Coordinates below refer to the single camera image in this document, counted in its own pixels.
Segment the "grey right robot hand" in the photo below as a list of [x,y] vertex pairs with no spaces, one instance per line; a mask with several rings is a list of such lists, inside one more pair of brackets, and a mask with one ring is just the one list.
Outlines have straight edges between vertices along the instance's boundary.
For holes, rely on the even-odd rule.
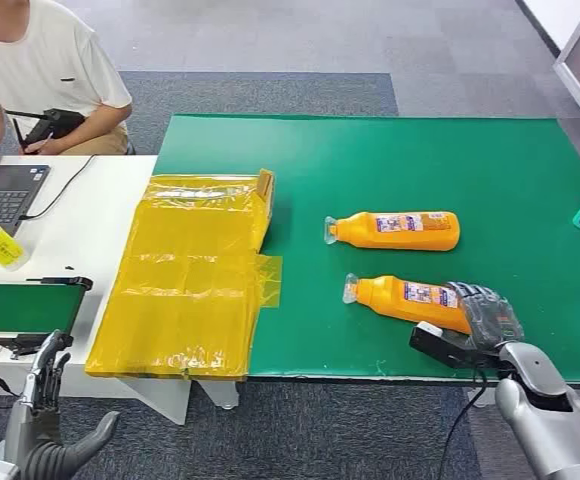
[[495,352],[501,345],[525,340],[525,332],[512,305],[488,287],[448,282],[470,329],[467,345],[482,352]]

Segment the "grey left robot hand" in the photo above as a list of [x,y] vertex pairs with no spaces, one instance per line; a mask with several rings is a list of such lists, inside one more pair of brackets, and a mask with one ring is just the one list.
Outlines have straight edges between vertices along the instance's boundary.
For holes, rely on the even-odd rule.
[[61,439],[59,393],[69,353],[64,334],[55,330],[40,346],[11,411],[4,460],[15,465],[19,479],[71,479],[98,455],[116,433],[120,414],[105,414],[94,430],[70,445]]

